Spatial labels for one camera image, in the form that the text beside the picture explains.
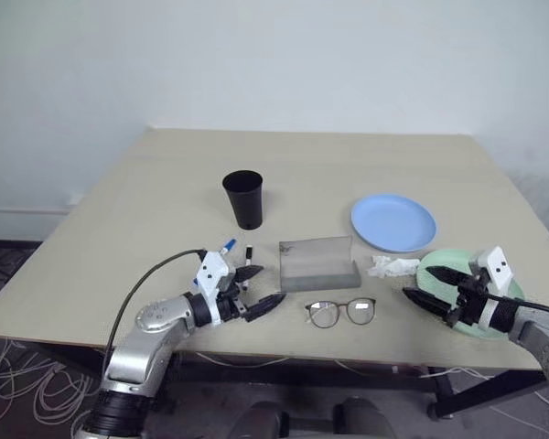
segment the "white tissue paper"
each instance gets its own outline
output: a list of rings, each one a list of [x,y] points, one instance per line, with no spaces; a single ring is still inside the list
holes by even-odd
[[[418,259],[393,259],[389,256],[372,256],[374,266],[366,273],[374,277],[397,277],[415,274],[420,261]]]

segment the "table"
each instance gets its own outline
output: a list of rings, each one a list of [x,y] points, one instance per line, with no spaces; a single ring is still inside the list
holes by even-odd
[[[224,175],[264,176],[264,224],[240,230],[221,187]],[[481,250],[499,244],[528,299],[549,305],[549,233],[511,181],[464,135],[287,134],[151,130],[90,191],[0,293],[0,337],[102,346],[125,294],[142,273],[189,248],[251,243],[264,272],[250,300],[278,285],[278,242],[354,235],[362,288],[289,294],[251,324],[202,328],[187,350],[354,359],[390,364],[539,369],[529,353],[503,341],[461,335],[436,323],[384,280],[365,274],[371,256],[350,225],[354,202],[373,193],[413,198],[435,216],[435,249]],[[174,262],[134,297],[136,311],[191,285],[196,258]],[[341,318],[333,329],[306,323],[315,298],[377,300],[366,327]]]

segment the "plastic cup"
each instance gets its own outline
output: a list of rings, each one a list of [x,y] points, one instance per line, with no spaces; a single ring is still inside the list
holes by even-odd
[[[235,171],[221,181],[226,189],[236,222],[245,230],[263,223],[263,178],[254,171]]]

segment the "blue plate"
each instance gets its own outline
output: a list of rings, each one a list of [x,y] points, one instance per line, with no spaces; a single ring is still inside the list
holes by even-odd
[[[370,245],[386,252],[416,252],[436,236],[433,216],[399,195],[370,195],[356,203],[351,223]]]

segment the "eyeglasses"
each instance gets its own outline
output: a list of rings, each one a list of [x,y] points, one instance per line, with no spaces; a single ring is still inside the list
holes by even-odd
[[[316,327],[328,328],[338,323],[339,308],[346,306],[346,313],[352,323],[366,325],[374,318],[376,301],[369,298],[350,300],[347,304],[336,304],[329,300],[315,302],[307,305],[305,309],[309,312],[309,318]]]

